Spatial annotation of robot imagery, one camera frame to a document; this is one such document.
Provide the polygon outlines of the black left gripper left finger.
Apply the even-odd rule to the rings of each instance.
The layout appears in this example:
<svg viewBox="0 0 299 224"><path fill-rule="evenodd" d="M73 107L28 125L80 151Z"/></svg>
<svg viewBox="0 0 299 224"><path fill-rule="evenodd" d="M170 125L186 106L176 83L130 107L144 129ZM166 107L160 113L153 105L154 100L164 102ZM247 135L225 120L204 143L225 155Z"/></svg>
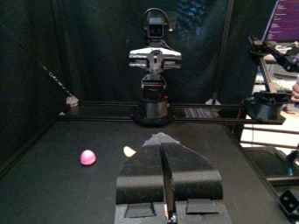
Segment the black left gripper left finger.
<svg viewBox="0 0 299 224"><path fill-rule="evenodd" d="M116 178L114 224L165 224L164 176L157 145L126 159Z"/></svg>

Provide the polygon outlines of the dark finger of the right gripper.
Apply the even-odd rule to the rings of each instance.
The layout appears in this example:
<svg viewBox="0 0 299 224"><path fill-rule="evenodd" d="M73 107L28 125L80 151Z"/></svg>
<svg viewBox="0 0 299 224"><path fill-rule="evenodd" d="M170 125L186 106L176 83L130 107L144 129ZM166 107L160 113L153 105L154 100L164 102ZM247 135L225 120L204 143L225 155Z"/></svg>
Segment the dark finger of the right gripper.
<svg viewBox="0 0 299 224"><path fill-rule="evenodd" d="M154 73L154 51L150 51L146 55L148 66L146 70L149 74Z"/></svg>
<svg viewBox="0 0 299 224"><path fill-rule="evenodd" d="M162 61L164 61L162 52L157 51L157 54L154 55L154 71L157 74L161 72Z"/></svg>

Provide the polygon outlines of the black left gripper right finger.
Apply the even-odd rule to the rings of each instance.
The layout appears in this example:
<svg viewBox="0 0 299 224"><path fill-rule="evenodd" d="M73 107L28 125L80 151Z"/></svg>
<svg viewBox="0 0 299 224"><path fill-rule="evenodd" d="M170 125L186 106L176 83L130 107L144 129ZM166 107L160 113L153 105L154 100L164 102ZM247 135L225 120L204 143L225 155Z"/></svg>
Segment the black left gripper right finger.
<svg viewBox="0 0 299 224"><path fill-rule="evenodd" d="M160 158L166 224L178 224L180 202L186 215L218 214L221 178L209 160L178 143L160 145Z"/></svg>

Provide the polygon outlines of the person's hand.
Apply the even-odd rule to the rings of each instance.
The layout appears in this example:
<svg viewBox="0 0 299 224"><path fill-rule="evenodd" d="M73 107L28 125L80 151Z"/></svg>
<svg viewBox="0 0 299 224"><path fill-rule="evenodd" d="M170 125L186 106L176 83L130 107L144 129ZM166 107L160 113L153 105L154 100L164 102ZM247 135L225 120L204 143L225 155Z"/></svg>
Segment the person's hand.
<svg viewBox="0 0 299 224"><path fill-rule="evenodd" d="M299 81L292 86L292 96L291 101L299 103Z"/></svg>

